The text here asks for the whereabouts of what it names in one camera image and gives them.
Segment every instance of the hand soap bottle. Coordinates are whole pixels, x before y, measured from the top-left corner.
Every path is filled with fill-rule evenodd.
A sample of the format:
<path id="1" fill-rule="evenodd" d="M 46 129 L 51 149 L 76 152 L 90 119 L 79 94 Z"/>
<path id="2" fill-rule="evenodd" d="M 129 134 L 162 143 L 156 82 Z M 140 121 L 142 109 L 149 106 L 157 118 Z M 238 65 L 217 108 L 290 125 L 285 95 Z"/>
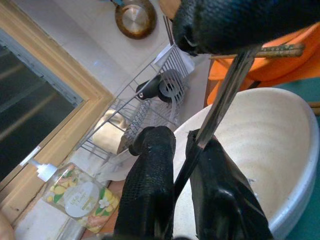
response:
<path id="1" fill-rule="evenodd" d="M 33 158 L 20 163 L 37 167 L 38 177 L 47 182 L 45 202 L 98 233 L 119 205 L 119 198 L 74 163 L 58 169 Z"/>

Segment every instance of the scissors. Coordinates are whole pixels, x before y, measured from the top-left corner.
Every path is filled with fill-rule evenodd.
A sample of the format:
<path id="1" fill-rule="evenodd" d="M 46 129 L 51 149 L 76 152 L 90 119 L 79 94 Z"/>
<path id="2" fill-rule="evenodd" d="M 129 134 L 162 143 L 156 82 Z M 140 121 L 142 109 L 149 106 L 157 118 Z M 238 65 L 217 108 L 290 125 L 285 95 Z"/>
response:
<path id="1" fill-rule="evenodd" d="M 243 50 L 233 60 L 225 79 L 218 91 L 217 98 L 196 136 L 188 157 L 174 182 L 174 200 L 177 201 L 189 177 L 199 161 L 199 155 L 204 151 L 207 143 L 213 137 L 218 125 L 226 114 L 241 84 L 252 67 L 255 56 L 261 50 L 261 45 Z"/>

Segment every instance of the orange cloth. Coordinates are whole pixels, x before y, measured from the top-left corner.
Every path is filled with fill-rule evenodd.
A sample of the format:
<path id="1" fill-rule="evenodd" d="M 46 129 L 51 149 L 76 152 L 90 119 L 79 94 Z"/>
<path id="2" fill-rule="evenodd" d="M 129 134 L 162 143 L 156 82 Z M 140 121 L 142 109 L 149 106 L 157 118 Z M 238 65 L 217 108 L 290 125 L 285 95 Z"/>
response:
<path id="1" fill-rule="evenodd" d="M 240 91 L 248 89 L 254 81 L 261 82 L 258 85 L 260 88 L 319 77 L 320 23 L 268 42 L 264 47 L 297 43 L 305 44 L 305 50 L 301 57 L 256 58 Z M 207 98 L 208 105 L 216 99 L 218 88 L 223 82 L 231 62 L 232 59 L 217 59 L 214 61 L 208 79 L 218 81 L 218 83 Z"/>

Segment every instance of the metal wire rack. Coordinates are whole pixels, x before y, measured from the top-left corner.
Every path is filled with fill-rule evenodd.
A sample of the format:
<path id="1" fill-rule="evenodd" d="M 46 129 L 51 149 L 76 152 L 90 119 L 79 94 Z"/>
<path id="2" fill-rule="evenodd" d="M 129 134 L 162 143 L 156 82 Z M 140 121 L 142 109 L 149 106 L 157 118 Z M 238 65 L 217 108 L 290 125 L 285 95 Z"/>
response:
<path id="1" fill-rule="evenodd" d="M 79 147 L 93 153 L 94 155 L 108 160 L 113 154 L 105 148 L 96 144 L 93 140 L 104 124 L 111 124 L 123 132 L 119 152 L 122 152 L 132 143 L 142 129 L 148 126 L 167 126 L 175 130 L 179 125 L 179 110 L 183 104 L 189 73 L 182 59 L 180 50 L 176 45 L 172 45 L 162 58 L 148 64 L 134 79 L 132 79 L 116 96 L 114 102 L 105 112 L 112 114 L 100 125 L 82 139 Z M 161 76 L 159 90 L 171 100 L 165 102 L 158 96 L 141 100 L 143 91 L 149 86 L 151 81 Z M 147 82 L 140 90 L 137 87 Z M 125 119 L 126 128 L 123 129 L 115 124 L 114 118 L 120 114 Z"/>

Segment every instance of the white bowl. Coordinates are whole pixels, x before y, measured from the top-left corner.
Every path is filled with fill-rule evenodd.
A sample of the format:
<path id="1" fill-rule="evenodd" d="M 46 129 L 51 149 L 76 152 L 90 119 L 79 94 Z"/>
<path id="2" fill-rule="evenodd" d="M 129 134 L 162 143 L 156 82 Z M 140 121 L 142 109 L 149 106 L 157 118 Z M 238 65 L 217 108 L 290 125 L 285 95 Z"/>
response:
<path id="1" fill-rule="evenodd" d="M 175 132 L 174 179 L 184 161 L 190 130 L 201 127 L 211 106 Z M 319 128 L 309 105 L 277 88 L 239 92 L 215 132 L 244 175 L 276 239 L 284 239 L 298 222 L 313 191 L 319 156 Z M 174 236 L 197 240 L 190 182 L 177 201 Z"/>

